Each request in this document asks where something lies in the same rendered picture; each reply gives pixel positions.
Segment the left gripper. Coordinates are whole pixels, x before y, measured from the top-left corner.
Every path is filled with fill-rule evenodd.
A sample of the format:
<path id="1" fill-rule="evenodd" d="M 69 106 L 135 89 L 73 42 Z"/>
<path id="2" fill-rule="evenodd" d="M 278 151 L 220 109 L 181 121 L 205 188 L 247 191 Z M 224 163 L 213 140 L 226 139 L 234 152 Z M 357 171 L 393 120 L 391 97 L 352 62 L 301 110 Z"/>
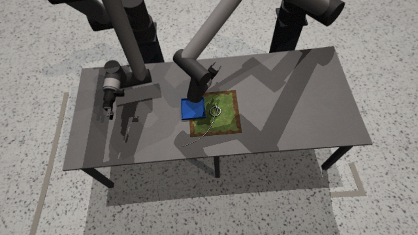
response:
<path id="1" fill-rule="evenodd" d="M 215 62 L 214 62 L 215 63 Z M 212 64 L 212 65 L 214 65 L 214 63 Z M 210 81 L 207 83 L 207 85 L 208 85 L 208 88 L 211 86 L 211 84 L 212 84 L 212 79 L 216 76 L 216 74 L 219 72 L 219 70 L 220 70 L 220 68 L 221 68 L 221 66 L 220 66 L 220 68 L 218 69 L 218 70 L 215 70 L 215 69 L 213 69 L 212 68 L 212 65 L 210 66 L 210 68 L 208 69 L 208 71 L 212 74 L 212 77 L 211 77 L 211 79 L 210 79 Z"/>

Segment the blue tray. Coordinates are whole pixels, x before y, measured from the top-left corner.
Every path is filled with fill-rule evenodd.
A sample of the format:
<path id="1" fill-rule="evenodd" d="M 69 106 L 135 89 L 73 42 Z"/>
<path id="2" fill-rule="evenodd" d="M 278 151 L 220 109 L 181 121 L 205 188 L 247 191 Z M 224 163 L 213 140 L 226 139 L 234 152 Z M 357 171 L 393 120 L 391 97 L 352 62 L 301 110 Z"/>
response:
<path id="1" fill-rule="evenodd" d="M 182 120 L 206 118 L 204 97 L 198 103 L 190 102 L 187 98 L 181 99 Z"/>

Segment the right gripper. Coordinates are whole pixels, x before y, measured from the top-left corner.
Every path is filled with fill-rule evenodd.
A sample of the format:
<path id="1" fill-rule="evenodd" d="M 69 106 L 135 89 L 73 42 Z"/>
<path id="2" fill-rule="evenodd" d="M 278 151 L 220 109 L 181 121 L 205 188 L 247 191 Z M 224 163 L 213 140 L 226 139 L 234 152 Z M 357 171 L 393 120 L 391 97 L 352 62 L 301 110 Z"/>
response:
<path id="1" fill-rule="evenodd" d="M 106 116 L 109 117 L 109 120 L 113 120 L 114 111 L 113 103 L 115 102 L 116 97 L 124 97 L 124 89 L 120 91 L 121 82 L 115 78 L 105 78 L 103 91 L 104 91 L 104 103 L 103 108 L 107 111 Z"/>

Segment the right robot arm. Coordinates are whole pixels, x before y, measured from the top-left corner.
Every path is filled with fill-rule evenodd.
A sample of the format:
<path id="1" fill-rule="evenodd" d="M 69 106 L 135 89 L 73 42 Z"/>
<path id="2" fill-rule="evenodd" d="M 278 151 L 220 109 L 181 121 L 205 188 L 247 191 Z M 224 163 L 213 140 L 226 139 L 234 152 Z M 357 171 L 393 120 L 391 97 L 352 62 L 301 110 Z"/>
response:
<path id="1" fill-rule="evenodd" d="M 97 0 L 48 1 L 53 5 L 66 3 L 79 12 L 82 11 L 94 31 L 114 27 L 132 72 L 125 73 L 116 60 L 110 60 L 104 65 L 105 78 L 119 80 L 120 89 L 152 82 L 150 71 L 145 67 L 137 44 L 146 42 L 155 35 L 153 20 L 144 0 L 102 0 L 103 4 Z"/>

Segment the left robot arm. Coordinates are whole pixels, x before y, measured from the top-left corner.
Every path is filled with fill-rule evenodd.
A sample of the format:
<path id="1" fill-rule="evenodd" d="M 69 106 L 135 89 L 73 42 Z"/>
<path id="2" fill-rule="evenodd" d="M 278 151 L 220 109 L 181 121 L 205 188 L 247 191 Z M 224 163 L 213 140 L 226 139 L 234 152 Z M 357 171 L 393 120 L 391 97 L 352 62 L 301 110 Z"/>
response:
<path id="1" fill-rule="evenodd" d="M 201 101 L 208 89 L 207 83 L 212 77 L 212 74 L 196 59 L 241 1 L 221 0 L 189 44 L 174 54 L 173 62 L 191 77 L 187 92 L 187 99 L 190 102 Z M 337 19 L 344 6 L 345 3 L 341 0 L 282 0 L 278 18 L 284 24 L 297 25 L 304 21 L 307 14 L 328 27 Z"/>

